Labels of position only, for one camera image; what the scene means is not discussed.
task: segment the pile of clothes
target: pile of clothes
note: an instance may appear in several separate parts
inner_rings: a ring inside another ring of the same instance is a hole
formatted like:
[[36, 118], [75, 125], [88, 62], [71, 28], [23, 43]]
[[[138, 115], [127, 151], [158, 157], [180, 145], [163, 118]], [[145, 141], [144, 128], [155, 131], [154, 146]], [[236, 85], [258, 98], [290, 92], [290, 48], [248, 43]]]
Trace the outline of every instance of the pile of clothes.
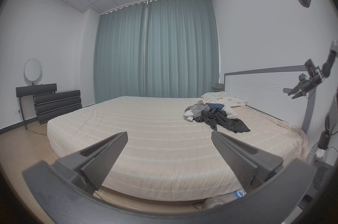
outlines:
[[217, 125], [221, 125], [234, 133], [250, 131], [245, 123], [237, 118], [237, 113], [232, 108], [220, 103], [204, 104], [200, 100], [185, 109], [184, 119], [191, 122], [205, 122], [215, 131], [217, 131]]

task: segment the teal curtain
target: teal curtain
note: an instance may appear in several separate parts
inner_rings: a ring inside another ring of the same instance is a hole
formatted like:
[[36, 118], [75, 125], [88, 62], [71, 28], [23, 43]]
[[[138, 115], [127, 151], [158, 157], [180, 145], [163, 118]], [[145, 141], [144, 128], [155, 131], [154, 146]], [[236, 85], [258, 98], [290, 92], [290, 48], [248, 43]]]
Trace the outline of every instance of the teal curtain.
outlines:
[[211, 0], [149, 2], [144, 96], [200, 97], [219, 79], [216, 19]]
[[145, 13], [146, 3], [139, 3], [100, 16], [94, 52], [96, 103], [144, 96]]

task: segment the mattress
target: mattress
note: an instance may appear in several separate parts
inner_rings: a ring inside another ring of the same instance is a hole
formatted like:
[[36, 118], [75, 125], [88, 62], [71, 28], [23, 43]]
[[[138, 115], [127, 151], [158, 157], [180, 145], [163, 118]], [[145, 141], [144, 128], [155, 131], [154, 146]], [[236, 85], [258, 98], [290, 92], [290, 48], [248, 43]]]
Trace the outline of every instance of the mattress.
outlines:
[[[63, 157], [127, 131], [128, 143], [102, 184], [127, 195], [188, 201], [236, 191], [241, 185], [214, 147], [210, 126], [183, 118], [198, 100], [119, 97], [50, 120], [48, 138]], [[251, 131], [235, 134], [220, 125], [218, 131], [281, 156], [284, 165], [306, 159], [302, 130], [247, 106], [235, 111]]]

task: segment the pillow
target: pillow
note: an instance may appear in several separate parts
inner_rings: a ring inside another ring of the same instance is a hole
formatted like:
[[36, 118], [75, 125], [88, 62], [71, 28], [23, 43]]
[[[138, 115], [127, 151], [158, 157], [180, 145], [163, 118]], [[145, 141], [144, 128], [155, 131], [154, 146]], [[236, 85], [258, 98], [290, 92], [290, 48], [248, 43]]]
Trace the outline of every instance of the pillow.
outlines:
[[247, 103], [243, 99], [227, 94], [225, 91], [207, 92], [203, 94], [202, 97], [205, 100], [210, 101], [210, 103], [221, 103], [228, 107], [245, 106]]

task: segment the floor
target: floor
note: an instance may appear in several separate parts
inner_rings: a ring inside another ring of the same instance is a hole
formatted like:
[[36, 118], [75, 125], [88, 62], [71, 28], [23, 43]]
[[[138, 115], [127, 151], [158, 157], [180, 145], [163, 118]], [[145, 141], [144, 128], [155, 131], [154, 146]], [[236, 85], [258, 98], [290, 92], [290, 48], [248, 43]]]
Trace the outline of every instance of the floor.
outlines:
[[[0, 163], [23, 202], [43, 223], [49, 224], [54, 222], [38, 205], [21, 175], [23, 170], [40, 160], [53, 164], [58, 158], [50, 146], [48, 137], [37, 133], [46, 135], [47, 124], [40, 125], [36, 121], [28, 124], [28, 130], [22, 126], [0, 135]], [[202, 205], [201, 201], [160, 202], [144, 200], [105, 187], [99, 189], [94, 197], [124, 208], [155, 213], [197, 212]]]

